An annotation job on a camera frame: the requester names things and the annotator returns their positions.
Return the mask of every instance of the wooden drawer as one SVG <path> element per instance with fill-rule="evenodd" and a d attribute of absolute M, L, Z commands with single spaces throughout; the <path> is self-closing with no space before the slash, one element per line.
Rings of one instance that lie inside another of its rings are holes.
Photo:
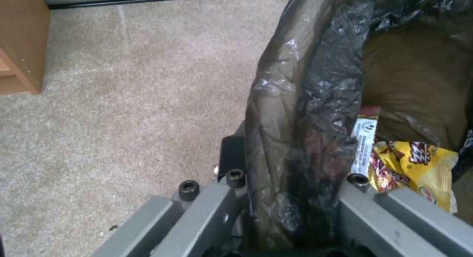
<path fill-rule="evenodd" d="M 0 0 L 0 94 L 41 92 L 49 18 L 44 0 Z"/>

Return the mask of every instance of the floor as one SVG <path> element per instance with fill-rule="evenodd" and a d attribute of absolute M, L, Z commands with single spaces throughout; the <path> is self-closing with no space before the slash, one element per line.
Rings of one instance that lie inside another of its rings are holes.
<path fill-rule="evenodd" d="M 52 11 L 42 94 L 0 97 L 7 256 L 89 256 L 150 195 L 208 183 L 286 3 Z"/>

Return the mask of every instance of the trash bag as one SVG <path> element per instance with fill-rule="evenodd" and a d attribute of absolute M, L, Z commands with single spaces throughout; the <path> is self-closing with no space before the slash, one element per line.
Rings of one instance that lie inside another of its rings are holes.
<path fill-rule="evenodd" d="M 415 21 L 456 28 L 450 20 L 471 13 L 471 4 L 289 0 L 258 63 L 245 116 L 254 247 L 336 243 L 337 193 L 357 147 L 350 134 L 363 92 L 363 43 L 370 32 Z"/>
<path fill-rule="evenodd" d="M 369 38 L 362 104 L 381 107 L 377 137 L 460 150 L 468 129 L 472 61 L 471 49 L 422 23 Z"/>

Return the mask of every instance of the yellow packaging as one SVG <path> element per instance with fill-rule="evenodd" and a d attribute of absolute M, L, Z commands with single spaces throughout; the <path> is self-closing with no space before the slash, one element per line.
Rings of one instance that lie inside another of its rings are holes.
<path fill-rule="evenodd" d="M 451 169 L 458 154 L 426 143 L 379 141 L 368 168 L 371 185 L 379 192 L 408 186 L 431 203 L 456 212 Z"/>

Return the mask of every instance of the hex bolt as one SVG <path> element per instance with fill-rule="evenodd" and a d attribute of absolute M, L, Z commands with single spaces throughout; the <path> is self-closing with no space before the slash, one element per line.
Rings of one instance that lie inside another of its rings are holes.
<path fill-rule="evenodd" d="M 183 201 L 194 201 L 199 195 L 199 183 L 195 180 L 186 180 L 179 185 L 179 198 Z"/>
<path fill-rule="evenodd" d="M 227 172 L 227 184 L 232 188 L 241 188 L 245 185 L 245 172 L 241 169 L 232 169 Z"/>
<path fill-rule="evenodd" d="M 362 174 L 357 174 L 357 173 L 350 174 L 348 175 L 347 180 L 349 183 L 352 183 L 353 186 L 355 186 L 357 189 L 359 189 L 362 192 L 365 192 L 366 190 L 368 190 L 370 186 L 370 180 L 367 177 L 363 176 Z"/>

